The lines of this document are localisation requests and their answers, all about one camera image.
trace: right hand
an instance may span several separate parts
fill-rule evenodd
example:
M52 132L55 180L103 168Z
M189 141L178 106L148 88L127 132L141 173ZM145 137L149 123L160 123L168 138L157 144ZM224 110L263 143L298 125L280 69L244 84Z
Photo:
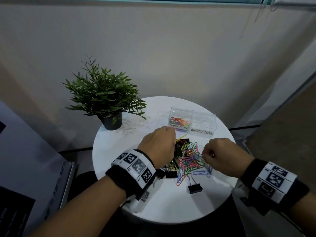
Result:
M202 158L224 175L240 178L254 158L228 138L211 139Z

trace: clear plastic box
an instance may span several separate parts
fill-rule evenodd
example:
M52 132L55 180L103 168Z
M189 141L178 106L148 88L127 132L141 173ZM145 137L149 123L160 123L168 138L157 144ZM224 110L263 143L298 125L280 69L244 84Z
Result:
M171 107L168 126L177 131L189 132L192 123L193 110Z
M190 134L212 138L216 128L215 114L193 111Z

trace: forearm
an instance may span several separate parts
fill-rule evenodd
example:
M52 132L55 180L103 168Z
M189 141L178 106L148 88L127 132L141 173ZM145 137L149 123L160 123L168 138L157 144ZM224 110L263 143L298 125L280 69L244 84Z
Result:
M299 200L287 215L307 236L316 236L316 195L309 192Z
M105 176L67 203L30 236L98 236L125 199L125 191Z

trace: left hand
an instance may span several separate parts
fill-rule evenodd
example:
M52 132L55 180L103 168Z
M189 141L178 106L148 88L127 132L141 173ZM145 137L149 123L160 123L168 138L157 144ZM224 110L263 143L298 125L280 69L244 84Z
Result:
M145 135L137 149L144 151L156 169L164 167L174 156L176 132L173 127L163 126Z

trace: round white table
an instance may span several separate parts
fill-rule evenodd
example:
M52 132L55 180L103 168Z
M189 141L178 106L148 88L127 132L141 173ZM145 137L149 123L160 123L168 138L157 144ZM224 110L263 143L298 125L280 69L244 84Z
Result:
M209 112L204 107L193 102L167 96L143 98L147 107L143 109L147 121L140 116L124 112L123 124L116 131L108 131L101 125L95 136L92 151L92 160L95 174L101 179L111 167L111 162L124 150L137 148L143 137L148 133L168 125L169 112L172 106L183 109ZM213 138L227 137L233 142L233 136L227 127L216 118L217 129ZM177 138L185 133L176 131ZM197 135L187 135L190 142L197 142L200 152L210 139ZM190 194L188 191L189 179L186 177L180 186L176 185L177 179L162 179L156 184L159 190L153 194L144 210L133 213L127 206L123 209L134 216L153 223L176 224L191 222L200 219L216 210L230 196L236 185L237 178L228 177L213 170L210 177L207 175L194 175L196 183L200 183L202 192Z

